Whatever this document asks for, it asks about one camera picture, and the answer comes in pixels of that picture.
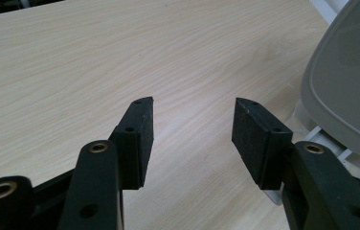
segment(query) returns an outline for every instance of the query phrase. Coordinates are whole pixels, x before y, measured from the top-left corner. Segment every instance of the screw hole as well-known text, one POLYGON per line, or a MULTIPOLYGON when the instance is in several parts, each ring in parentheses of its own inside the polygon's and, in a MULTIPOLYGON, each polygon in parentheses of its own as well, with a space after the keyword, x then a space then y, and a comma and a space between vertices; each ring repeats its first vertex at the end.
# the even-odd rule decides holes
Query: screw hole
POLYGON ((99 211, 99 206, 97 204, 88 204, 80 209, 79 215, 83 219, 89 219, 93 217, 98 211, 99 211))
POLYGON ((352 215, 356 216, 357 218, 360 219, 360 208, 357 206, 353 206, 353 205, 349 205, 348 206, 349 211, 352 215))
POLYGON ((318 146, 314 146, 314 145, 306 145, 304 146, 305 150, 311 152, 311 153, 316 153, 316 154, 321 154, 324 153, 324 149, 318 146))
POLYGON ((9 196, 16 190, 17 184, 13 181, 0 183, 0 198, 9 196))
POLYGON ((108 146, 104 143, 97 143, 90 147, 90 151, 93 153, 103 152, 108 149, 108 146))

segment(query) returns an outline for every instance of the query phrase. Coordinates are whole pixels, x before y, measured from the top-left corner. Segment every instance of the wooden table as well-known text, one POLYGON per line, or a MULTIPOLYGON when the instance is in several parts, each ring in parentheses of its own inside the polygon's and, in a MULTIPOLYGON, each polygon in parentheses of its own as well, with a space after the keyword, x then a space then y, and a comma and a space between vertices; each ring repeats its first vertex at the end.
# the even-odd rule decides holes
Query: wooden table
POLYGON ((235 98, 286 121, 327 24, 308 1, 67 0, 0 14, 0 177, 75 167, 153 96, 146 185, 126 229, 287 229, 231 142, 235 98))

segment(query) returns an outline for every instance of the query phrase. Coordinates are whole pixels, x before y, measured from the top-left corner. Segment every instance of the light wood tabletop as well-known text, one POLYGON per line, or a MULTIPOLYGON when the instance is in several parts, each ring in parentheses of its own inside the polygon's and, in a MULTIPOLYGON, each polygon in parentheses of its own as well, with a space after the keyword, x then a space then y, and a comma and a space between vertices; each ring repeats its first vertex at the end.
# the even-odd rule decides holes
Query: light wood tabletop
POLYGON ((73 169, 129 104, 154 98, 155 141, 125 228, 288 229, 231 130, 236 97, 283 122, 327 23, 307 0, 67 0, 0 14, 0 177, 73 169))

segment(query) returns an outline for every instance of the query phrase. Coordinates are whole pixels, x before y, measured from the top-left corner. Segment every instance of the wood grain surface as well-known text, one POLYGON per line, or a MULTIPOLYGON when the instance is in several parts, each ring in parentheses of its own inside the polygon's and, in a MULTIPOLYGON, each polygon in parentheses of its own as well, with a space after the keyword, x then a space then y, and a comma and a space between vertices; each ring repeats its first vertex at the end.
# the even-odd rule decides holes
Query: wood grain surface
POLYGON ((286 121, 327 24, 307 0, 67 0, 0 14, 0 177, 75 167, 153 96, 146 185, 125 227, 288 229, 231 142, 235 98, 286 121))

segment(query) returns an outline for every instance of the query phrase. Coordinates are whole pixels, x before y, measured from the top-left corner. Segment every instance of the gray plastic device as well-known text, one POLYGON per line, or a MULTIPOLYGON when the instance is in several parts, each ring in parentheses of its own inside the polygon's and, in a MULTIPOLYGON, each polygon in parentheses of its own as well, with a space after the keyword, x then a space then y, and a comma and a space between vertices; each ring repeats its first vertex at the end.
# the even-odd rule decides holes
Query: gray plastic device
POLYGON ((360 155, 360 0, 346 4, 318 45, 302 101, 318 126, 360 155))

